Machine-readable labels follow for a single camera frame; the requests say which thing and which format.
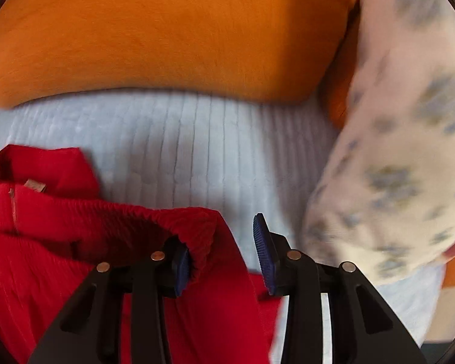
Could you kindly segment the orange padded headboard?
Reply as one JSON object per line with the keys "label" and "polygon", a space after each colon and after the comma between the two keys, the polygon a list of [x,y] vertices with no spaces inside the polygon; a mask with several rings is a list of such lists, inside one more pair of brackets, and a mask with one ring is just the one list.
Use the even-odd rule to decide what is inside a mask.
{"label": "orange padded headboard", "polygon": [[297,105],[358,0],[5,0],[0,108],[51,95],[179,89]]}

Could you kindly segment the white blue-patterned pillow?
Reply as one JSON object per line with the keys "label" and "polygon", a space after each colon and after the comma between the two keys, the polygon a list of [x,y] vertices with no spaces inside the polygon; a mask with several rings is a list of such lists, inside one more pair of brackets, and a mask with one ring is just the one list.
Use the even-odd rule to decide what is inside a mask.
{"label": "white blue-patterned pillow", "polygon": [[446,263],[455,243],[455,10],[361,0],[349,115],[309,202],[302,247],[376,284]]}

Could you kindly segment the light blue quilted bedspread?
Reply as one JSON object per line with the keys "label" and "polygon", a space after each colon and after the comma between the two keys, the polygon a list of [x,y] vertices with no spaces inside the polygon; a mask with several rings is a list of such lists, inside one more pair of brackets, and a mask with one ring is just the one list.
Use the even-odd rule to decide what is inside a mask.
{"label": "light blue quilted bedspread", "polygon": [[263,106],[188,92],[104,90],[0,109],[8,145],[77,147],[107,201],[218,211],[250,270],[252,219],[297,247],[338,133],[313,101]]}

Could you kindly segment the red jacket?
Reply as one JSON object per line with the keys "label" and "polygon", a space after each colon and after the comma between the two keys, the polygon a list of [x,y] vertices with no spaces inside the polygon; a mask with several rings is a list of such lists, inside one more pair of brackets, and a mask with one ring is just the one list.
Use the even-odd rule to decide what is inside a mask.
{"label": "red jacket", "polygon": [[247,270],[220,213],[108,202],[81,150],[3,148],[0,340],[6,350],[25,363],[96,265],[149,259],[171,235],[193,259],[186,289],[164,302],[172,361],[268,362],[280,301]]}

